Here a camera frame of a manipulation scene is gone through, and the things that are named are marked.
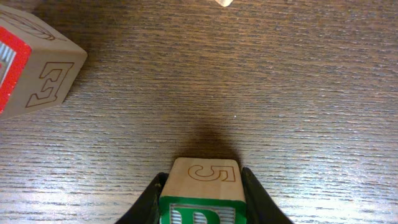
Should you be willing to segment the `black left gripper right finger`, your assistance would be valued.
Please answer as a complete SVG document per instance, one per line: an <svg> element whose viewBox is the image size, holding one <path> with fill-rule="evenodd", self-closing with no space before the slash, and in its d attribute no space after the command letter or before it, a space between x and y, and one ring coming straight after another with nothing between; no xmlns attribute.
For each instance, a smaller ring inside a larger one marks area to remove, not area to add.
<svg viewBox="0 0 398 224"><path fill-rule="evenodd" d="M293 224L271 199L251 169L243 167L241 178L247 205L247 224Z"/></svg>

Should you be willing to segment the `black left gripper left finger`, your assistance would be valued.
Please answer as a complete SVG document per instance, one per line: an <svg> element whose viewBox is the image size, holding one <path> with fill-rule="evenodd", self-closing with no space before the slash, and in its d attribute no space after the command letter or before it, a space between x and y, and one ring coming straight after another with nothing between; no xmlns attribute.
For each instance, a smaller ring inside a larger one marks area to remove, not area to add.
<svg viewBox="0 0 398 224"><path fill-rule="evenodd" d="M158 173L132 207L115 224L159 224L160 195L168 174Z"/></svg>

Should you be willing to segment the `green R block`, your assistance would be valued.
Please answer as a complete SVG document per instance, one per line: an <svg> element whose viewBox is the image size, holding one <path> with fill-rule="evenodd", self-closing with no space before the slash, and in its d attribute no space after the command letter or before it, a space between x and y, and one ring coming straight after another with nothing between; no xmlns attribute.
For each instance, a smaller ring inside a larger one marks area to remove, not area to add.
<svg viewBox="0 0 398 224"><path fill-rule="evenodd" d="M246 224L238 163L231 159L179 157L159 199L160 222Z"/></svg>

